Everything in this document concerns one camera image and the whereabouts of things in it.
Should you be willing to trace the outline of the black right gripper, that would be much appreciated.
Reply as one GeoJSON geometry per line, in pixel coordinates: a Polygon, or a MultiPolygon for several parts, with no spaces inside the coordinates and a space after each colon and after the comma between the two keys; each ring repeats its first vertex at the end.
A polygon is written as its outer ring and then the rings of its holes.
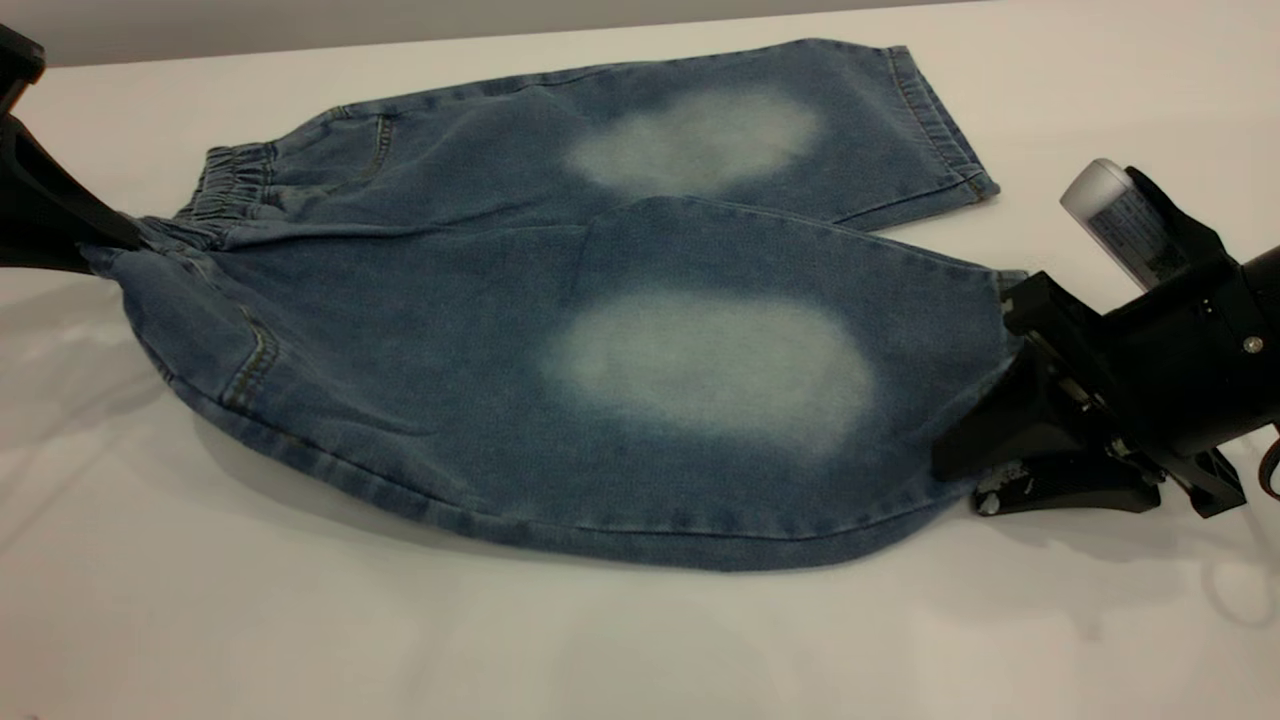
{"type": "Polygon", "coordinates": [[[1001,466],[977,515],[1147,512],[1164,478],[1202,518],[1245,502],[1220,448],[1277,423],[1276,250],[1217,258],[1106,314],[1038,273],[1004,293],[1004,319],[1027,345],[948,398],[933,438],[936,480],[1001,466]],[[1111,460],[1028,460],[1088,452],[1111,460]]]}

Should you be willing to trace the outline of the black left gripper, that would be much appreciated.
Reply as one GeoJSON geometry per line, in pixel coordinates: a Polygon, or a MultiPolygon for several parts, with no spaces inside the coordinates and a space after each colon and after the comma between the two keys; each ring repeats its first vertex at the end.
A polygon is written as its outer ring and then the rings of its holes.
{"type": "MultiPolygon", "coordinates": [[[[46,67],[45,47],[1,35],[1,113],[12,113],[46,67]]],[[[3,118],[1,268],[93,274],[76,243],[137,250],[140,229],[63,169],[14,117],[3,118]]]]}

